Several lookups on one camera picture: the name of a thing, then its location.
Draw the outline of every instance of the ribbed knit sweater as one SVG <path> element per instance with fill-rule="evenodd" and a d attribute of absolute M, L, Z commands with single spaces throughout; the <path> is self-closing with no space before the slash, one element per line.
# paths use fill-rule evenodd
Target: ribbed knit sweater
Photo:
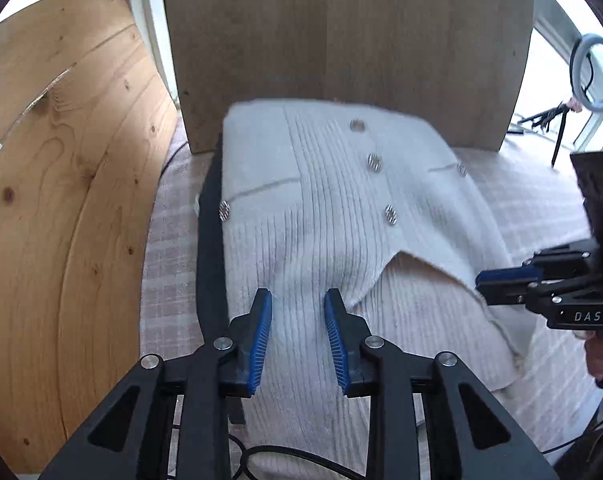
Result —
<path fill-rule="evenodd" d="M 361 105 L 234 105 L 222 198 L 230 317 L 245 314 L 261 286 L 273 297 L 262 384 L 244 402 L 246 444 L 364 471 L 368 401 L 337 386 L 323 317 L 331 287 L 406 352 L 453 351 L 490 390 L 518 377 L 534 316 L 490 310 L 475 292 L 480 270 L 511 261 L 488 205 L 430 124 Z M 256 464 L 275 478 L 329 478 L 294 459 Z"/>

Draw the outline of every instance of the metal bolt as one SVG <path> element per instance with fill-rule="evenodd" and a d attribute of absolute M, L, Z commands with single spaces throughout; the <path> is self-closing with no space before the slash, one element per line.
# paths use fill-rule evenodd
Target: metal bolt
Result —
<path fill-rule="evenodd" d="M 457 364 L 458 361 L 457 356 L 451 352 L 442 352 L 441 354 L 439 354 L 439 357 L 437 357 L 437 359 L 444 366 L 454 366 Z"/>
<path fill-rule="evenodd" d="M 228 350 L 232 348 L 233 342 L 230 337 L 217 337 L 213 345 L 217 350 Z"/>
<path fill-rule="evenodd" d="M 369 335 L 363 342 L 368 348 L 381 348 L 384 344 L 383 338 L 378 335 Z"/>
<path fill-rule="evenodd" d="M 155 354 L 144 355 L 141 358 L 141 366 L 146 370 L 152 370 L 152 368 L 156 368 L 159 365 L 159 357 Z"/>

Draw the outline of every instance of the wooden board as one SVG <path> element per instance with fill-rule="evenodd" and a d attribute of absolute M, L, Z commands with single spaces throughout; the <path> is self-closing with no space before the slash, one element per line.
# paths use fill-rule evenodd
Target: wooden board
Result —
<path fill-rule="evenodd" d="M 125 0 L 41 0 L 1 22 L 0 142 L 64 70 L 132 25 Z"/>
<path fill-rule="evenodd" d="M 497 150 L 525 70 L 533 0 L 167 0 L 194 152 L 231 103 L 337 99 L 430 121 Z"/>
<path fill-rule="evenodd" d="M 18 473 L 41 472 L 139 358 L 144 246 L 176 123 L 134 25 L 81 56 L 0 151 L 0 453 Z"/>

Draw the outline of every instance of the human hand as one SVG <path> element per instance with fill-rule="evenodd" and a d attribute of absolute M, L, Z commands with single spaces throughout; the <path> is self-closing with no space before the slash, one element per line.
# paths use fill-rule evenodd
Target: human hand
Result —
<path fill-rule="evenodd" d="M 597 337 L 595 332 L 587 333 L 588 339 L 584 343 L 585 364 L 588 373 L 598 381 L 603 379 L 603 339 Z"/>

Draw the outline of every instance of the finger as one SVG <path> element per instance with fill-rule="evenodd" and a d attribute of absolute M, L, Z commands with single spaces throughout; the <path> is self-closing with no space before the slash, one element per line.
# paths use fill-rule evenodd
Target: finger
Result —
<path fill-rule="evenodd" d="M 586 355 L 594 359 L 603 359 L 603 339 L 594 337 L 584 343 Z"/>
<path fill-rule="evenodd" d="M 597 332 L 594 330 L 573 330 L 573 335 L 577 339 L 582 339 L 584 341 L 588 339 L 592 339 L 597 335 Z"/>
<path fill-rule="evenodd" d="M 586 359 L 586 367 L 588 373 L 598 379 L 603 378 L 603 360 L 602 359 Z"/>

